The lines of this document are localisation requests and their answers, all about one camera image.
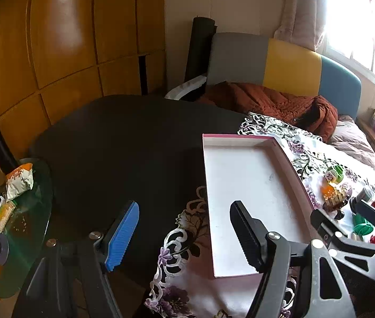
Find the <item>orange building block piece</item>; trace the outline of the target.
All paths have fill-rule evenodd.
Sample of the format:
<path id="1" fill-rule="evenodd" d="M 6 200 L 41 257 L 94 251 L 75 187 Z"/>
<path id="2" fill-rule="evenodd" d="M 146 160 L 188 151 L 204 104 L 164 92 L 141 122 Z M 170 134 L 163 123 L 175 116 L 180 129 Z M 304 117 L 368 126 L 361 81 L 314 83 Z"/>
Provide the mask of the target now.
<path id="1" fill-rule="evenodd" d="M 320 189 L 324 201 L 329 200 L 336 193 L 336 189 L 331 184 L 323 184 Z"/>

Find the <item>green plastic stamp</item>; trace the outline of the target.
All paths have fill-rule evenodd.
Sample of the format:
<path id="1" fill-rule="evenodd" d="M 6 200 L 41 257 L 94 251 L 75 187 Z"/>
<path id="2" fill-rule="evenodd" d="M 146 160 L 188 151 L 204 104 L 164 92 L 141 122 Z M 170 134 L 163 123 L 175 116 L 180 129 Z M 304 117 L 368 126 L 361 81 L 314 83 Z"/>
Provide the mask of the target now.
<path id="1" fill-rule="evenodd" d="M 375 231 L 374 226 L 360 214 L 353 214 L 353 232 L 357 236 L 368 236 Z"/>

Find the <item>brown cream hair claw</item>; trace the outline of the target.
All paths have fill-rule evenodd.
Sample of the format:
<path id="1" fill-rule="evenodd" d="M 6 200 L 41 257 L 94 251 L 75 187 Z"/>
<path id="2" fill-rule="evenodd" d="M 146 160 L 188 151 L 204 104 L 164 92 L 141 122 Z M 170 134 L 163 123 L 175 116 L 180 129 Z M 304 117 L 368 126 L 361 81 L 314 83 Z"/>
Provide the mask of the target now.
<path id="1" fill-rule="evenodd" d="M 327 214 L 333 214 L 335 220 L 342 220 L 345 213 L 342 208 L 345 207 L 352 196 L 352 187 L 349 184 L 334 185 L 336 193 L 331 199 L 324 201 L 323 209 Z"/>

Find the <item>grey yellow blue sofa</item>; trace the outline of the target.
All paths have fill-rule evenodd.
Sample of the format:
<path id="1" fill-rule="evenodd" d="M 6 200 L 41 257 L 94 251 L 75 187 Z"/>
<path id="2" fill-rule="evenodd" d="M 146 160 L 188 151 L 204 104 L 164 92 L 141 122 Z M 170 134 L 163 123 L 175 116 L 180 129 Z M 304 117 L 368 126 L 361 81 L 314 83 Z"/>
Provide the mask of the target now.
<path id="1" fill-rule="evenodd" d="M 296 96 L 321 95 L 340 115 L 356 118 L 361 81 L 350 70 L 309 49 L 262 35 L 213 36 L 207 84 L 254 83 Z"/>

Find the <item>pink curtain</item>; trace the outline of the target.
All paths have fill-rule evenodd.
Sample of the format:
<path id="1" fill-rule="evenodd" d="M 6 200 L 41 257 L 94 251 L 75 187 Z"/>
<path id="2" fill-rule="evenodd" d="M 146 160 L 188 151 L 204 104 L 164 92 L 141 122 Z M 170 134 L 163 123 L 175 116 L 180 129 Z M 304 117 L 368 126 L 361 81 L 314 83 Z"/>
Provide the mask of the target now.
<path id="1" fill-rule="evenodd" d="M 274 38 L 316 51 L 324 38 L 327 0 L 285 0 Z"/>

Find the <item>white pink-edged tray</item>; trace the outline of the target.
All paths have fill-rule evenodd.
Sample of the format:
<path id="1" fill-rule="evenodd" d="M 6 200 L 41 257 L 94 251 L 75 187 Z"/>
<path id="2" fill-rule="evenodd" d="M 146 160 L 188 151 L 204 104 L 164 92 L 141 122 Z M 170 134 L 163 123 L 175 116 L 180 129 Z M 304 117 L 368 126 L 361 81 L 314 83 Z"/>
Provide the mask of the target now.
<path id="1" fill-rule="evenodd" d="M 209 228 L 216 278 L 248 276 L 229 209 L 240 200 L 251 217 L 287 240 L 309 243 L 313 205 L 286 151 L 273 136 L 203 135 Z"/>

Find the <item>orange white snack bag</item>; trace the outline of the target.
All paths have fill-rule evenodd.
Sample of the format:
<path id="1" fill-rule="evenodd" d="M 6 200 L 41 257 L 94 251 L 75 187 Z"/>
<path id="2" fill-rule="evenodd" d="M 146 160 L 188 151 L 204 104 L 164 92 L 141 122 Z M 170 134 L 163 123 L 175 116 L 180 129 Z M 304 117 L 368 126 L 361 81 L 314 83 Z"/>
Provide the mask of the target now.
<path id="1" fill-rule="evenodd" d="M 22 164 L 6 176 L 6 199 L 12 201 L 34 185 L 33 164 Z"/>

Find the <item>glass side table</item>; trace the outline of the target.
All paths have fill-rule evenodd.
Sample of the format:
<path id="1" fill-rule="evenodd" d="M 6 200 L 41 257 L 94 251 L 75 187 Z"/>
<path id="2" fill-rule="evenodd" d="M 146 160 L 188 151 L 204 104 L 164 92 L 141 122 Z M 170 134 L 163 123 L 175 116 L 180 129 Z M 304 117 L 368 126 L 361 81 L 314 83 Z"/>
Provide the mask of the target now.
<path id="1" fill-rule="evenodd" d="M 0 299 L 12 297 L 38 257 L 49 224 L 53 187 L 50 169 L 40 159 L 27 158 L 33 164 L 34 186 L 16 199 L 16 209 L 5 228 L 9 242 L 7 262 L 0 266 Z"/>

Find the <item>green night light plug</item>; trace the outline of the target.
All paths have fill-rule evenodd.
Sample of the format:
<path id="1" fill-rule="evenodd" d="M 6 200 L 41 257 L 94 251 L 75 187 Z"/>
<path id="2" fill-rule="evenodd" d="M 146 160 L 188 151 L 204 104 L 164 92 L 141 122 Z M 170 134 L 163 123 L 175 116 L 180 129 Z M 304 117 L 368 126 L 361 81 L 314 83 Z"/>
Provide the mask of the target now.
<path id="1" fill-rule="evenodd" d="M 341 165 L 333 165 L 329 167 L 324 174 L 324 178 L 329 183 L 340 184 L 343 181 L 343 167 Z"/>

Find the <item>wooden wardrobe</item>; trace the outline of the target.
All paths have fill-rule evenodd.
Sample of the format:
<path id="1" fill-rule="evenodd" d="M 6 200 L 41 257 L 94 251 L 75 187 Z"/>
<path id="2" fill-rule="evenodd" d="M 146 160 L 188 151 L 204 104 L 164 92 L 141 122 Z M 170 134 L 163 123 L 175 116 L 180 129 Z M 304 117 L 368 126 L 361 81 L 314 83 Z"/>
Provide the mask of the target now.
<path id="1" fill-rule="evenodd" d="M 12 154 L 70 112 L 166 83 L 164 0 L 0 0 L 0 129 Z"/>

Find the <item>clear jar black base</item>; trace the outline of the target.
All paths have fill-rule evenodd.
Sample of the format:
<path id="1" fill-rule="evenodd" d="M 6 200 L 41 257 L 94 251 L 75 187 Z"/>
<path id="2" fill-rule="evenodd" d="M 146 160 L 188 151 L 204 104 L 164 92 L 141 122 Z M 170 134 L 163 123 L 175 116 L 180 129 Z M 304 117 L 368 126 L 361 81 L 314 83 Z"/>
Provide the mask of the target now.
<path id="1" fill-rule="evenodd" d="M 361 201 L 368 202 L 373 197 L 373 191 L 370 187 L 363 187 L 362 190 L 356 195 L 349 199 L 349 204 L 352 213 L 356 214 L 357 204 Z"/>

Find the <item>rust quilted jacket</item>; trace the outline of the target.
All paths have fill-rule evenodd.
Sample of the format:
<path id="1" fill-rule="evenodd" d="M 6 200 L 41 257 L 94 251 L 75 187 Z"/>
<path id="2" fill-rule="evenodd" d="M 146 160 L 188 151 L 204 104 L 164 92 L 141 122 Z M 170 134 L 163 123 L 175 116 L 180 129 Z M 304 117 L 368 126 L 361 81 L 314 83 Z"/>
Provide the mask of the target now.
<path id="1" fill-rule="evenodd" d="M 333 135 L 338 122 L 337 108 L 321 95 L 296 96 L 253 83 L 209 85 L 198 102 L 273 117 L 321 136 L 324 142 Z"/>

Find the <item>black rolled mat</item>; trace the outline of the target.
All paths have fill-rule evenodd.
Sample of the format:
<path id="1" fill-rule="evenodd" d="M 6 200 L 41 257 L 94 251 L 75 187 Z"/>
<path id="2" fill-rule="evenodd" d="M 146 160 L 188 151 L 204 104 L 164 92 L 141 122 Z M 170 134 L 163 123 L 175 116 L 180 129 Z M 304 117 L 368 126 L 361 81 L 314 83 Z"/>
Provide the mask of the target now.
<path id="1" fill-rule="evenodd" d="M 193 19 L 188 59 L 185 68 L 185 82 L 208 72 L 212 39 L 217 26 L 214 19 L 197 16 Z"/>

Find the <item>floral embroidered tablecloth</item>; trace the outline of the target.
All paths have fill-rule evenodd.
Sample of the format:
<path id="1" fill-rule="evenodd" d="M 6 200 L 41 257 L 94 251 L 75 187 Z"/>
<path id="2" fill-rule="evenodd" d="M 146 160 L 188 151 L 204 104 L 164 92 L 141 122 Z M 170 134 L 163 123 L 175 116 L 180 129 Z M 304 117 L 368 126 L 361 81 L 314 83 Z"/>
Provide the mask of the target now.
<path id="1" fill-rule="evenodd" d="M 300 176 L 313 208 L 323 206 L 318 185 L 333 165 L 343 167 L 344 184 L 353 189 L 369 185 L 375 201 L 375 170 L 324 144 L 321 137 L 258 113 L 250 113 L 238 133 L 278 139 Z M 196 195 L 177 216 L 177 227 L 164 239 L 157 272 L 144 304 L 154 317 L 243 317 L 258 286 L 258 276 L 224 280 L 205 274 L 211 267 L 206 187 L 198 187 Z"/>

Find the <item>pale pink duvet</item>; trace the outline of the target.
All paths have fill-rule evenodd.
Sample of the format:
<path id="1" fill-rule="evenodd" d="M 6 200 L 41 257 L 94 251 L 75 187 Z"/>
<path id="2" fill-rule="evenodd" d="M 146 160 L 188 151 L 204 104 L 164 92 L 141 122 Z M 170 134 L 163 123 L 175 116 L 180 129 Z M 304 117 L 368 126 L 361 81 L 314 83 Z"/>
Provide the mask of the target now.
<path id="1" fill-rule="evenodd" d="M 366 135 L 348 115 L 340 115 L 328 144 L 375 170 L 375 152 Z"/>

